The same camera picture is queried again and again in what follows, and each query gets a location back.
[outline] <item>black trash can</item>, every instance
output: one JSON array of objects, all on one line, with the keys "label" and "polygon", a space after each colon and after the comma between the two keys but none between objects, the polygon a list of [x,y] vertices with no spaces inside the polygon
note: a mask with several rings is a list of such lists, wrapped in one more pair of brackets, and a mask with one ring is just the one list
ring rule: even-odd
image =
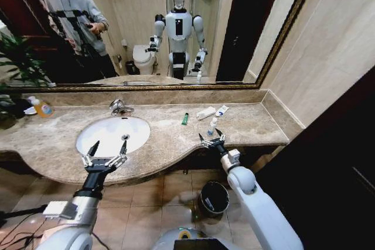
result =
[{"label": "black trash can", "polygon": [[127,68],[128,74],[139,74],[139,68],[135,66],[134,61],[127,61],[125,67]]},{"label": "black trash can", "polygon": [[202,214],[209,218],[222,215],[229,206],[227,189],[216,181],[209,181],[199,194],[198,206]]}]

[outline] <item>man in gray hoodie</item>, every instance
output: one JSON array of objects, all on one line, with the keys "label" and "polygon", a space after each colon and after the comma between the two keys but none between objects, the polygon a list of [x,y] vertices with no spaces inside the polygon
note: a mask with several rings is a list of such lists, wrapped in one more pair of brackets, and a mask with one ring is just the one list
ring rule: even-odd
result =
[{"label": "man in gray hoodie", "polygon": [[[111,58],[107,54],[105,44],[100,33],[108,29],[108,21],[96,7],[93,0],[44,0],[49,12],[59,15],[60,27],[63,28],[64,36],[72,45],[74,51],[81,58],[82,64],[87,67],[87,74],[92,80],[103,77],[114,77],[116,72]],[[75,24],[67,18],[73,18]],[[85,58],[85,46],[90,45],[91,56]]]}]

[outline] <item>marble countertop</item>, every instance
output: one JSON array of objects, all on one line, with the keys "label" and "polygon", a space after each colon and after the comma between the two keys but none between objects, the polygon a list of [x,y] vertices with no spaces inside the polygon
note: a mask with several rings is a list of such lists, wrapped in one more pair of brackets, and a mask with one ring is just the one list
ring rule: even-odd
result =
[{"label": "marble countertop", "polygon": [[[131,184],[172,166],[199,148],[198,133],[207,136],[212,118],[198,121],[195,115],[210,105],[218,109],[222,104],[130,105],[134,112],[127,116],[146,120],[151,134],[144,146],[127,154],[128,160],[107,176],[106,184]],[[227,136],[226,145],[289,142],[262,104],[226,105],[229,109],[217,125]],[[76,149],[76,138],[92,122],[109,117],[110,110],[107,106],[64,106],[54,110],[50,118],[24,117],[14,127],[0,132],[0,150],[18,152],[33,170],[52,180],[82,184],[87,172]],[[189,119],[184,126],[181,122],[186,112]]]}]

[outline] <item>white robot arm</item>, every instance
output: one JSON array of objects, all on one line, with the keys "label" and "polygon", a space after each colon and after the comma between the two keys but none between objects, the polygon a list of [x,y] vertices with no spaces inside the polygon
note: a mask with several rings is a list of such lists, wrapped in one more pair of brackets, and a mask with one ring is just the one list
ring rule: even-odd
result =
[{"label": "white robot arm", "polygon": [[90,148],[82,161],[87,178],[83,187],[76,191],[70,201],[51,201],[43,214],[47,218],[62,218],[59,226],[37,250],[90,250],[93,246],[91,233],[97,219],[97,206],[102,199],[101,191],[105,177],[117,170],[126,160],[127,140],[124,141],[120,153],[112,158],[93,158],[99,141]]},{"label": "white robot arm", "polygon": [[221,164],[228,174],[229,185],[241,202],[245,216],[264,250],[303,250],[298,235],[277,207],[255,180],[254,173],[242,167],[237,149],[224,147],[225,134],[216,130],[220,138],[206,141],[199,135],[202,145],[217,149]]},{"label": "white robot arm", "polygon": [[204,63],[204,58],[208,54],[207,49],[204,47],[203,19],[201,16],[197,15],[193,18],[193,27],[199,44],[199,51],[195,57],[193,71],[199,71],[200,67]]},{"label": "white robot arm", "polygon": [[163,15],[155,16],[155,35],[150,37],[150,47],[145,52],[159,52],[159,47],[163,40],[163,31],[165,28],[165,18]]}]

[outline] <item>gold mirror frame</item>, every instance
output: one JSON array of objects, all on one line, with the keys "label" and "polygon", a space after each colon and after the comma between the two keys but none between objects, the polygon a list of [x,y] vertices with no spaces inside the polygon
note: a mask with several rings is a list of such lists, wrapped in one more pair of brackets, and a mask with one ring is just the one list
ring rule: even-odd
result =
[{"label": "gold mirror frame", "polygon": [[267,56],[255,83],[215,83],[215,84],[179,84],[179,85],[145,85],[145,86],[112,86],[93,84],[58,84],[56,87],[15,87],[7,88],[6,93],[61,93],[61,92],[112,92],[112,91],[151,91],[151,90],[248,90],[259,89],[270,70],[282,44],[288,36],[305,0],[294,0],[288,16]]}]

